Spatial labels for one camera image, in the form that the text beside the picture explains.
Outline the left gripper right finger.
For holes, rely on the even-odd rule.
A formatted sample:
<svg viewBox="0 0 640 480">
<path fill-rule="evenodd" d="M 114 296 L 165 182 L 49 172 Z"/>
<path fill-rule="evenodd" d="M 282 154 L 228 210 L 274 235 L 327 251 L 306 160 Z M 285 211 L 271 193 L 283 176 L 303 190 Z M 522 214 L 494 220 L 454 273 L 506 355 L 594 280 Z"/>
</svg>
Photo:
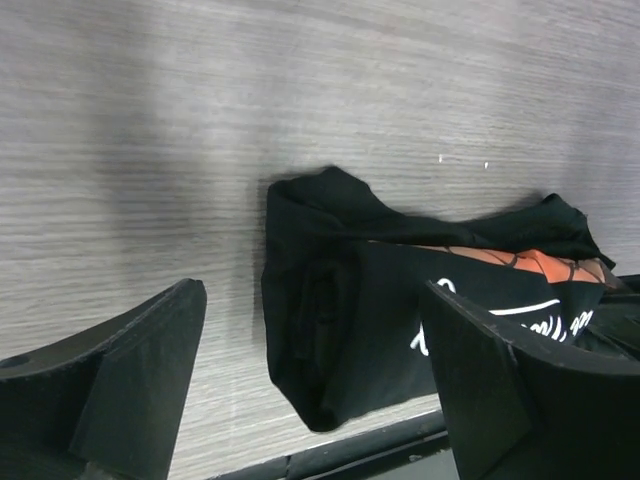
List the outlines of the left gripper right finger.
<svg viewBox="0 0 640 480">
<path fill-rule="evenodd" d="M 638 478 L 638 362 L 553 341 L 435 284 L 420 309 L 460 478 Z"/>
</svg>

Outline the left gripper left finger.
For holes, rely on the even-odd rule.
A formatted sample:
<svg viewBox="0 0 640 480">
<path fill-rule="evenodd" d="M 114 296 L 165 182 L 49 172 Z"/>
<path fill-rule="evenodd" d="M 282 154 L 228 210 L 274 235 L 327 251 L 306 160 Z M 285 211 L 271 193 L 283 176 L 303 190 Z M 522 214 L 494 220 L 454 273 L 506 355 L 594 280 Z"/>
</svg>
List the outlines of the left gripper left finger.
<svg viewBox="0 0 640 480">
<path fill-rule="evenodd" d="M 165 479 L 207 294 L 184 279 L 137 307 L 1 362 L 4 479 Z"/>
</svg>

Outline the black t shirt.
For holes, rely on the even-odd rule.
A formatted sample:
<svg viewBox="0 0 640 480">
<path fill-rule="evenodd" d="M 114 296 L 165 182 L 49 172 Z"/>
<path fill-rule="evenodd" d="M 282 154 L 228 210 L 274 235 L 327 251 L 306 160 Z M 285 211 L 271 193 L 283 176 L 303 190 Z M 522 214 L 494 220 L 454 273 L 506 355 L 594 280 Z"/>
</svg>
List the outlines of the black t shirt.
<svg viewBox="0 0 640 480">
<path fill-rule="evenodd" d="M 615 276 L 560 196 L 448 222 L 397 212 L 337 167 L 273 183 L 261 279 L 272 383 L 312 431 L 431 395 L 428 284 L 566 345 L 639 356 L 639 280 Z"/>
</svg>

